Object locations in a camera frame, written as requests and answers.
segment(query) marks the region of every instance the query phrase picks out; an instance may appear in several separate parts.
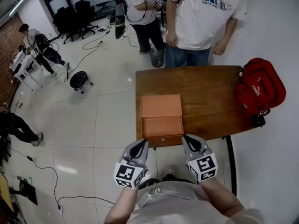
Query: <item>white table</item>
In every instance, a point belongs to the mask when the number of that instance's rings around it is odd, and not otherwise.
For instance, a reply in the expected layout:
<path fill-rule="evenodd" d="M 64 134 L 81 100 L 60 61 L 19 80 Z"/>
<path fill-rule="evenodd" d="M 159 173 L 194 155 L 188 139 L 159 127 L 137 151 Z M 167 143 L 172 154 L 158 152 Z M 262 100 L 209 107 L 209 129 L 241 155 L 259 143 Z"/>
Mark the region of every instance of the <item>white table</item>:
<path fill-rule="evenodd" d="M 26 78 L 30 78 L 31 80 L 33 80 L 34 83 L 36 83 L 40 88 L 42 88 L 42 85 L 39 84 L 37 82 L 37 80 L 35 80 L 32 75 L 29 74 L 28 71 L 26 71 L 26 69 L 28 68 L 28 66 L 30 66 L 31 63 L 34 63 L 38 69 L 41 70 L 40 65 L 36 62 L 35 58 L 32 55 L 29 56 L 25 56 L 22 57 L 21 55 L 17 55 L 17 59 L 13 61 L 13 63 L 11 64 L 11 66 L 9 67 L 12 70 L 15 70 L 16 66 L 21 63 L 21 68 L 19 69 L 19 71 L 14 75 L 15 78 L 17 78 L 20 82 L 22 82 L 24 85 L 26 85 L 29 89 L 31 89 L 31 91 L 33 91 L 33 87 L 31 87 L 26 81 L 25 79 L 21 78 L 21 75 L 25 76 Z"/>

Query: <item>gray shirt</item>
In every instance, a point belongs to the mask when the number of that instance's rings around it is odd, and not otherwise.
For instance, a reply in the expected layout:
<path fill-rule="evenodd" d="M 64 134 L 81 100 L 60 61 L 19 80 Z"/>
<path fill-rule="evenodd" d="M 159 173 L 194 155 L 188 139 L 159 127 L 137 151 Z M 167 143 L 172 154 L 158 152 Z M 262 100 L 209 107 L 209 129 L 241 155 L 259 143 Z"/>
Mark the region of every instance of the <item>gray shirt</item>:
<path fill-rule="evenodd" d="M 186 182 L 160 182 L 138 192 L 128 224 L 264 224 L 256 209 L 246 209 L 232 218 L 215 209 L 203 189 Z"/>

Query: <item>black stool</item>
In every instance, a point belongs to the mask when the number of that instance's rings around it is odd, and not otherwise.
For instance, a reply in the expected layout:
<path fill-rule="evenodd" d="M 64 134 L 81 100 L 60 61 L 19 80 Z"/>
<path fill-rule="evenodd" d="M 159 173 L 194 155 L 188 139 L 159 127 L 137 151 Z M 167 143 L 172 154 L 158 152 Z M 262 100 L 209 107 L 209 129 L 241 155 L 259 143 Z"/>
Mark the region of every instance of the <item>black stool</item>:
<path fill-rule="evenodd" d="M 86 87 L 87 83 L 93 85 L 92 82 L 89 82 L 88 75 L 85 71 L 79 71 L 70 80 L 70 86 L 75 91 L 82 90 Z"/>

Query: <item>brick wall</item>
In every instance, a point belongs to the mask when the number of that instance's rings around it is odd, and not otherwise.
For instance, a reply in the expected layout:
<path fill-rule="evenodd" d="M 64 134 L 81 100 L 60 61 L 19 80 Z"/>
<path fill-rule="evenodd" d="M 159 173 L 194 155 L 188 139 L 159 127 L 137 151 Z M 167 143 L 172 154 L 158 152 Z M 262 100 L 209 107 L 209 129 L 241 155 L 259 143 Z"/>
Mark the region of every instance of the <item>brick wall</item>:
<path fill-rule="evenodd" d="M 19 32 L 21 24 L 16 14 L 0 27 L 0 105 L 5 101 L 11 104 L 18 87 L 9 65 L 14 59 L 14 53 L 18 54 L 19 45 L 23 44 L 23 35 Z"/>

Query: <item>red backpack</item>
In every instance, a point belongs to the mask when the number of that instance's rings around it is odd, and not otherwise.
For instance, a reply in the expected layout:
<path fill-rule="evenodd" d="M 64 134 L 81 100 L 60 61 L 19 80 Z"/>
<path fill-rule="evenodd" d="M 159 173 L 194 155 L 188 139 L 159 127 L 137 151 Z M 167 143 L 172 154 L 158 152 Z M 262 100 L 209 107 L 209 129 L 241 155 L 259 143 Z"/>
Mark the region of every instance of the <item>red backpack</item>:
<path fill-rule="evenodd" d="M 266 115 L 270 108 L 284 101 L 285 87 L 269 61 L 261 58 L 250 60 L 240 77 L 235 93 L 248 113 Z"/>

